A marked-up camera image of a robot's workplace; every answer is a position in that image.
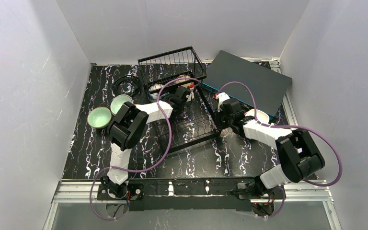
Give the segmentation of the black wire dish rack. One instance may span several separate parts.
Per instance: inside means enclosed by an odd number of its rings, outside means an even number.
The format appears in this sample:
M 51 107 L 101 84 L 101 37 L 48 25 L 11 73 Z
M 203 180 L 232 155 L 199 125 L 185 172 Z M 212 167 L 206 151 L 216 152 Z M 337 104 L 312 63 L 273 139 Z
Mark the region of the black wire dish rack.
M 140 77 L 149 98 L 149 88 L 163 84 L 162 94 L 173 93 L 181 84 L 175 84 L 182 74 L 190 75 L 194 83 L 195 98 L 186 102 L 181 113 L 173 115 L 169 121 L 172 126 L 170 152 L 175 152 L 203 141 L 215 138 L 219 130 L 210 102 L 202 89 L 202 81 L 207 77 L 206 64 L 203 63 L 191 46 L 163 52 L 138 59 Z

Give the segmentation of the blue white patterned bowl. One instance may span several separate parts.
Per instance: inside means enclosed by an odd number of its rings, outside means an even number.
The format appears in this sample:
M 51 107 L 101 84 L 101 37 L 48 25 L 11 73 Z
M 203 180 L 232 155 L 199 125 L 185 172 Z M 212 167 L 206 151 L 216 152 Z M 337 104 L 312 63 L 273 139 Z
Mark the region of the blue white patterned bowl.
M 151 102 L 156 102 L 160 90 L 163 88 L 163 84 L 154 84 L 149 88 L 149 100 Z

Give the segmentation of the orange bowl white inside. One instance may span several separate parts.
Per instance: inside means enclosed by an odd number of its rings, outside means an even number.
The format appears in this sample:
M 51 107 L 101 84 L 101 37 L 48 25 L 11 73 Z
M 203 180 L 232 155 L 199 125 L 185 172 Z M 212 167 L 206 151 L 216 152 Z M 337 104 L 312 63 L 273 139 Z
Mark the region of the orange bowl white inside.
M 255 116 L 254 116 L 254 114 L 255 114 L 255 113 L 256 113 L 256 115 L 257 115 L 257 119 L 258 119 L 260 122 L 265 123 L 265 124 L 268 124 L 268 123 L 269 123 L 269 121 L 270 121 L 270 117 L 269 117 L 269 115 L 268 115 L 268 114 L 266 114 L 265 112 L 261 111 L 261 110 L 257 110 L 257 111 L 255 112 L 255 110 L 254 110 L 254 109 L 251 109 L 251 110 L 249 110 L 248 112 L 246 112 L 246 113 L 245 113 L 245 116 L 253 116 L 253 117 L 255 117 Z

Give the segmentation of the green lined ceramic bowl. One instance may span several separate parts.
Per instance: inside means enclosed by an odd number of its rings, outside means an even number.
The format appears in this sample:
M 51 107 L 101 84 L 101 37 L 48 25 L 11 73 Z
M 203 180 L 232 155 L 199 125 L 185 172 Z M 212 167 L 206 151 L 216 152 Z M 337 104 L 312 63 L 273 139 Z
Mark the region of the green lined ceramic bowl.
M 120 110 L 121 106 L 125 103 L 125 102 L 130 102 L 130 103 L 133 103 L 133 99 L 127 95 L 127 94 L 121 94 L 121 95 L 118 95 L 116 96 L 111 104 L 110 104 L 110 110 L 111 110 L 111 113 L 113 115 L 116 115 L 117 112 Z

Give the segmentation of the pale green ceramic bowl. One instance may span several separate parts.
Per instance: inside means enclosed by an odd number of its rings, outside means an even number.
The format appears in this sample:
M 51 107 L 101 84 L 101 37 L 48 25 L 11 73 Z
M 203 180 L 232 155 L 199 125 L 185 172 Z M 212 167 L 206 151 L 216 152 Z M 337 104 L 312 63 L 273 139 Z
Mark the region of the pale green ceramic bowl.
M 104 128 L 112 119 L 112 113 L 107 107 L 97 107 L 87 116 L 87 123 L 93 128 Z

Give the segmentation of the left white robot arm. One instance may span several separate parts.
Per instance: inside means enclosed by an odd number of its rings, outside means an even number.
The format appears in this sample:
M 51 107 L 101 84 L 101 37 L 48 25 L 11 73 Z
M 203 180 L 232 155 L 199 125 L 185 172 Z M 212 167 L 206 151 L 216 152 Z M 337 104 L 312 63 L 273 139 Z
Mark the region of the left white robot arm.
M 111 166 L 106 176 L 100 178 L 102 193 L 115 199 L 127 197 L 128 172 L 126 171 L 132 149 L 139 143 L 148 123 L 170 119 L 182 112 L 192 99 L 192 91 L 179 86 L 173 93 L 153 94 L 148 104 L 134 104 L 133 99 L 122 94 L 111 103 L 113 118 L 106 127 L 111 141 Z

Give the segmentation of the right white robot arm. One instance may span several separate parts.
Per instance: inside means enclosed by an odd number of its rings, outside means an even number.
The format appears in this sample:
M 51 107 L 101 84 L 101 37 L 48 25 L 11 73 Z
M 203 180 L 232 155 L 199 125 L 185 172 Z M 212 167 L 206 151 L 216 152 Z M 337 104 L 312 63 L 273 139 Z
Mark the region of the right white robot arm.
M 319 149 L 307 130 L 283 129 L 260 124 L 254 116 L 246 116 L 241 103 L 223 94 L 216 95 L 218 106 L 215 118 L 220 129 L 231 128 L 235 134 L 266 144 L 277 151 L 279 164 L 254 177 L 250 182 L 239 183 L 229 190 L 239 199 L 262 196 L 274 188 L 298 183 L 325 166 Z

